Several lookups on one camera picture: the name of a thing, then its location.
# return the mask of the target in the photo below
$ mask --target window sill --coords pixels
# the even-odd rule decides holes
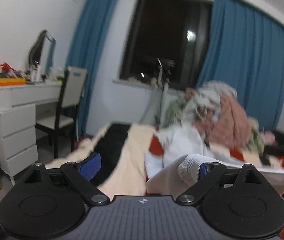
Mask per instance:
[[[153,90],[154,89],[154,86],[152,86],[152,85],[140,83],[140,82],[130,82],[130,81],[127,81],[127,80],[124,80],[124,79],[112,79],[112,82],[114,84],[120,84],[120,85],[124,85],[124,86],[136,87],[136,88],[143,88],[145,90]],[[170,94],[170,95],[177,95],[177,94],[178,95],[184,95],[184,91],[169,88],[168,94]]]

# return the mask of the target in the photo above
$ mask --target mirror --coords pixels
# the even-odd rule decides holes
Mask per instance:
[[[55,43],[55,38],[47,30],[40,31],[36,41],[30,48],[26,70],[31,70],[32,65],[41,65],[42,74],[48,74],[50,67],[53,65]]]

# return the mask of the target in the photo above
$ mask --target vanity desk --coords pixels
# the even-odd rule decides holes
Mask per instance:
[[[13,176],[38,160],[36,106],[57,102],[59,82],[0,87],[0,168]]]

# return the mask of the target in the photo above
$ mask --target white chair seat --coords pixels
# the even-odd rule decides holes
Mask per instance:
[[[36,123],[54,130],[55,113],[37,116],[36,117]],[[63,127],[70,125],[72,123],[73,123],[73,119],[71,117],[67,117],[65,115],[60,115],[59,128],[63,128]]]

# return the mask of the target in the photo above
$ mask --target textured grip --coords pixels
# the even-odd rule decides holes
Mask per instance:
[[[172,197],[117,196],[107,206],[94,207],[74,231],[58,239],[160,240],[232,239],[210,228],[194,207]]]

